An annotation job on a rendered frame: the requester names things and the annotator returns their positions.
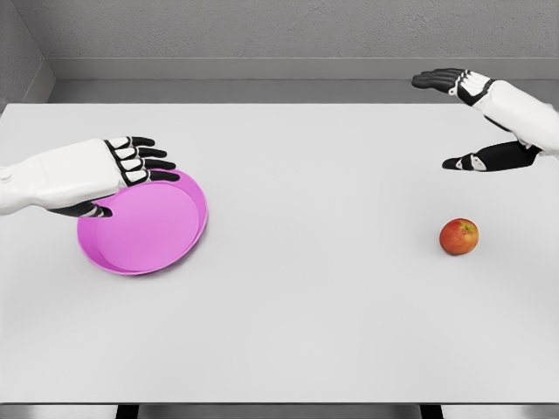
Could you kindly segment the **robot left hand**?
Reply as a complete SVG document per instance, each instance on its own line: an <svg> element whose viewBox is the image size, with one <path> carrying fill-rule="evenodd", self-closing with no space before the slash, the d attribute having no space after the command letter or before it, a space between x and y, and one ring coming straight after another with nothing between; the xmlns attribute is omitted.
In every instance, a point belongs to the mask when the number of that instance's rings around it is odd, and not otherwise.
<svg viewBox="0 0 559 419"><path fill-rule="evenodd" d="M71 217L111 217L96 201L147 182L176 182L176 165L155 141L141 136L92 139L44 152L33 158L32 203Z"/></svg>

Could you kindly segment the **pink round plate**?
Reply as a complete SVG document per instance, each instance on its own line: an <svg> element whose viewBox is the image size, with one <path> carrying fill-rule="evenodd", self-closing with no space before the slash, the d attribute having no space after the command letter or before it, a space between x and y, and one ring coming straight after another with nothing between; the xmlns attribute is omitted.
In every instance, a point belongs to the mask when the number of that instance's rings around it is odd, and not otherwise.
<svg viewBox="0 0 559 419"><path fill-rule="evenodd" d="M147 182L99 200L111 217L78 220L78 243L90 262L142 275L174 264L194 247L207 223L207 200L191 176L175 173L177 182Z"/></svg>

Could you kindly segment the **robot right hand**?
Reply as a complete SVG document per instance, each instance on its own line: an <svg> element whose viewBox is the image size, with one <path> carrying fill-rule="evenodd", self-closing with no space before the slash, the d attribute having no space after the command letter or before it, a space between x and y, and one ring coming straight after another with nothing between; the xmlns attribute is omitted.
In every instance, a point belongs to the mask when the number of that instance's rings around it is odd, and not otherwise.
<svg viewBox="0 0 559 419"><path fill-rule="evenodd" d="M529 167L539 155L559 161L559 111L505 80L468 69L442 68L413 76L411 84L457 97L514 136L513 141L449 158L442 168L499 172Z"/></svg>

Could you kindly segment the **red apple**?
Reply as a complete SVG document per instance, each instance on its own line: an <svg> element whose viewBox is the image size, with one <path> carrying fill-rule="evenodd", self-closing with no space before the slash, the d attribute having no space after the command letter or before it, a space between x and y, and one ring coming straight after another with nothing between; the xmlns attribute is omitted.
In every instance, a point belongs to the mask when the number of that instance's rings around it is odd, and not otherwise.
<svg viewBox="0 0 559 419"><path fill-rule="evenodd" d="M455 218L441 229L439 244L446 253L460 256L472 251L477 246L479 237L479 229L474 222L465 218Z"/></svg>

